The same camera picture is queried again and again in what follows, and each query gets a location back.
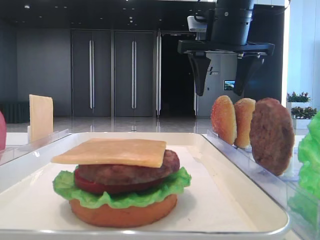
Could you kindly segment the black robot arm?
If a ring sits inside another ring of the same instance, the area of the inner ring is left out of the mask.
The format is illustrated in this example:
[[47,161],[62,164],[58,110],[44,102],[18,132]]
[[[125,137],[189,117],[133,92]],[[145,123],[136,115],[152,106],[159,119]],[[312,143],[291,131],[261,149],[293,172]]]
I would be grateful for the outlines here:
[[254,2],[252,0],[218,0],[215,8],[203,17],[191,15],[193,22],[205,24],[205,38],[179,40],[177,51],[187,54],[193,71],[195,92],[202,96],[210,71],[210,55],[236,54],[237,66],[233,92],[240,96],[249,80],[263,65],[264,57],[272,55],[272,43],[248,42]]

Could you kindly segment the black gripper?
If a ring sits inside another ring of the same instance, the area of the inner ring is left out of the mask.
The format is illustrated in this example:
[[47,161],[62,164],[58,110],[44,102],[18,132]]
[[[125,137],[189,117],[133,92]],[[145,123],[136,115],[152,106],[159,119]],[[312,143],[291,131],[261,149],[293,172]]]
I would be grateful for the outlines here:
[[216,4],[201,16],[208,19],[207,32],[200,40],[180,40],[177,51],[188,53],[193,71],[195,92],[203,96],[208,67],[211,60],[206,53],[192,52],[233,52],[248,54],[237,60],[234,93],[242,95],[246,84],[263,65],[264,58],[259,55],[272,55],[275,45],[267,42],[248,42],[248,34],[253,17],[253,4]]

